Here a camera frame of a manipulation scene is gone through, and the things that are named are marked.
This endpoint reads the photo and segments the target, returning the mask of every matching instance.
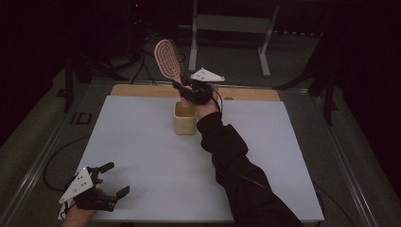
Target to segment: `metal stand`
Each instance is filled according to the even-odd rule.
[[[327,55],[329,56],[326,57],[330,58],[330,60],[323,63],[322,67],[317,67],[312,71],[306,71],[306,69],[298,78],[293,79],[285,84],[274,86],[272,87],[272,89],[286,90],[302,81],[314,78],[312,84],[309,86],[307,91],[311,96],[319,96],[325,88],[323,115],[325,120],[327,121],[327,124],[333,125],[331,121],[331,111],[334,103],[333,92],[340,51],[338,49],[332,50],[331,52],[327,52]],[[310,65],[313,65],[313,63],[310,62],[308,64],[309,65],[307,65],[306,68],[308,68],[308,66],[310,67]]]
[[[126,67],[131,64],[133,64],[133,61],[116,68],[123,68],[123,66]],[[84,53],[81,53],[77,50],[71,50],[65,58],[65,113],[69,111],[74,102],[74,72],[76,73],[79,82],[90,83],[92,80],[92,75],[89,67],[92,68],[92,70],[99,71],[101,74],[106,75],[111,79],[121,81],[128,80],[116,74],[113,69],[91,59]]]
[[[270,76],[268,61],[266,59],[266,49],[269,44],[270,36],[274,28],[278,10],[280,6],[274,8],[273,14],[268,19],[249,18],[249,17],[233,17],[220,15],[207,15],[197,13],[198,0],[194,0],[193,18],[192,18],[192,45],[189,56],[189,72],[196,71],[198,41],[197,32],[200,29],[219,30],[219,31],[237,31],[265,34],[265,42],[257,49],[262,75],[265,78]]]

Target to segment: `human arm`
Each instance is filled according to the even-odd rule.
[[[216,103],[196,108],[201,146],[212,153],[216,179],[226,191],[235,222],[252,226],[303,226],[271,191],[264,171],[247,158],[248,147],[235,128],[223,126]]]
[[[95,212],[95,210],[79,209],[72,202],[61,227],[85,227]]]

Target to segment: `cable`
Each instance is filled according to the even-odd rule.
[[[216,104],[216,106],[218,107],[218,111],[221,113],[221,108],[219,107],[218,102],[214,97],[212,97],[212,101]]]
[[[216,90],[213,90],[216,94],[218,94],[218,97],[220,98],[220,107],[218,107],[219,111],[221,112],[221,114],[223,114],[223,98],[221,98],[221,95],[219,92],[217,92]]]
[[[133,82],[135,81],[135,79],[138,77],[139,73],[141,72],[142,68],[145,66],[145,54],[149,54],[150,56],[152,56],[148,51],[144,50],[144,46],[147,42],[149,42],[154,36],[158,35],[159,33],[154,33],[153,35],[150,35],[148,38],[145,39],[144,43],[142,44],[141,47],[141,66],[139,67],[138,71],[136,71],[135,75],[133,76],[130,84],[133,84]],[[148,70],[148,68],[145,66],[145,68],[148,71],[148,79],[152,82],[153,85],[157,85],[156,81],[153,79],[153,77],[150,75],[150,72]]]
[[[64,220],[64,217],[62,215],[67,215],[68,211],[73,208],[76,204],[74,203],[72,206],[68,207],[68,202],[64,203],[64,211],[60,213],[60,218]]]
[[[154,55],[153,55],[152,53],[148,52],[147,50],[143,50],[143,51],[144,51],[144,53],[145,53],[146,55],[149,55],[149,56],[151,56],[152,58],[154,58]]]
[[[179,56],[182,56],[182,59],[179,60],[179,63],[183,63],[186,60],[185,54],[179,54]]]
[[[336,202],[336,200],[334,200],[333,197],[331,197],[327,192],[325,192],[321,187],[319,187],[317,184],[315,184],[314,182],[312,182],[313,185],[315,185],[320,191],[322,191],[324,193],[324,195],[326,195],[328,197],[328,199],[330,199],[332,202],[334,202],[339,209],[341,210],[341,212],[345,215],[345,217],[348,219],[348,221],[351,223],[352,226],[356,226],[355,223],[351,220],[351,218],[348,216],[348,214],[345,212],[345,210],[339,205],[338,202]]]
[[[82,137],[80,137],[80,138],[78,138],[78,139],[76,139],[76,140],[73,140],[73,141],[71,141],[70,143],[68,143],[68,144],[66,144],[66,145],[64,145],[64,146],[61,146],[60,148],[56,149],[56,151],[52,154],[52,156],[50,157],[50,159],[47,161],[46,166],[44,167],[44,184],[45,184],[48,188],[50,188],[50,189],[52,189],[52,190],[54,190],[54,191],[64,192],[64,189],[61,189],[61,188],[57,188],[57,187],[55,187],[55,186],[52,186],[52,185],[47,181],[47,179],[46,179],[46,172],[47,172],[48,166],[50,165],[50,162],[54,159],[54,157],[56,157],[56,155],[57,155],[60,151],[62,151],[63,149],[67,148],[67,147],[70,146],[70,145],[75,144],[75,143],[78,142],[78,141],[81,141],[81,140],[83,140],[83,139],[85,139],[85,138],[88,138],[89,136],[91,136],[91,134],[88,134],[88,135],[82,136]]]

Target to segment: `hand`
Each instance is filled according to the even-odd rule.
[[[180,96],[180,100],[181,100],[181,105],[183,106],[183,108],[187,108],[187,107],[191,106],[191,102],[186,100],[186,98],[184,98],[183,96]]]
[[[218,100],[218,87],[214,84],[210,84],[210,85],[212,86],[212,89],[215,91],[215,92],[213,92],[213,98],[215,100]],[[201,120],[208,114],[218,111],[218,106],[212,99],[210,99],[204,105],[196,105],[195,108],[197,110],[197,115],[198,115],[199,120]]]
[[[96,183],[102,183],[102,179],[97,179]],[[99,193],[101,194],[106,194],[103,190],[101,189],[96,189]],[[89,221],[91,220],[92,215],[96,213],[96,210],[84,210],[84,209],[79,209],[76,205],[75,202],[72,201],[70,208],[68,209],[67,215],[65,217],[64,222],[62,223],[61,227],[84,227],[86,226]]]

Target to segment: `metal frame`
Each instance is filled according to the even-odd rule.
[[[192,17],[192,45],[188,66],[189,72],[193,73],[196,71],[198,55],[197,32],[199,29],[208,29],[265,34],[265,41],[257,48],[257,54],[259,56],[260,65],[262,68],[262,76],[265,78],[270,76],[270,70],[266,58],[266,49],[268,48],[271,33],[273,32],[274,23],[280,6],[275,6],[273,14],[267,19],[198,14],[197,7],[198,0],[194,0]]]
[[[354,199],[355,206],[359,212],[363,225],[365,227],[377,227],[377,221],[375,215],[367,202],[365,194],[363,193],[362,187],[357,181],[357,176],[351,168],[351,165],[348,162],[348,159],[342,149],[340,141],[333,131],[333,129],[327,124],[325,121],[322,108],[323,103],[319,97],[312,97],[312,102],[317,112],[317,116],[319,121],[322,123],[327,136],[330,139],[331,145],[333,146],[333,153],[336,156],[337,163],[339,164],[340,171],[344,177],[348,185],[348,189],[351,193],[351,196]]]

